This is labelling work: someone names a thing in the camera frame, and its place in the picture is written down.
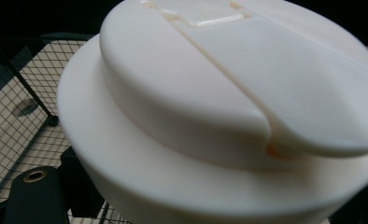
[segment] black metal grommet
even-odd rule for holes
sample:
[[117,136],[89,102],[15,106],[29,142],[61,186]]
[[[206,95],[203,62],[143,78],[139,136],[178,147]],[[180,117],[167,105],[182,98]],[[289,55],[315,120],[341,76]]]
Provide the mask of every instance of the black metal grommet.
[[23,178],[23,181],[25,183],[34,183],[40,179],[43,179],[45,176],[47,176],[47,172],[43,171],[43,170],[37,170],[37,171],[33,171],[32,173],[26,175]]

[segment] wire rack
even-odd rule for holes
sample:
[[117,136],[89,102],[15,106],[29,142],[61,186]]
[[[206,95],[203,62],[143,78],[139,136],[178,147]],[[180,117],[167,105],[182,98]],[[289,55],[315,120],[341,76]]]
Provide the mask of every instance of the wire rack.
[[[60,165],[70,146],[60,125],[51,125],[56,90],[68,60],[82,40],[0,37],[0,202],[15,177],[38,166]],[[71,223],[130,223],[105,203],[98,218]]]

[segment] white plastic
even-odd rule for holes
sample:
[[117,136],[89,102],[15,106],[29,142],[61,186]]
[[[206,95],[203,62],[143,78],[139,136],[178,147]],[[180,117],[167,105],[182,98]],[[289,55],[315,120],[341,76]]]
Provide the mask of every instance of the white plastic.
[[124,1],[58,106],[136,224],[318,223],[368,183],[368,51],[280,0]]

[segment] raised lid top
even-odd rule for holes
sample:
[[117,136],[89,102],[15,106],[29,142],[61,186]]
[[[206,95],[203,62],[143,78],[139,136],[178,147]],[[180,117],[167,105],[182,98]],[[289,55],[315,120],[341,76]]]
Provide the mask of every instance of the raised lid top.
[[126,115],[202,160],[245,163],[270,147],[368,153],[368,51],[302,7],[125,1],[105,20],[101,51]]

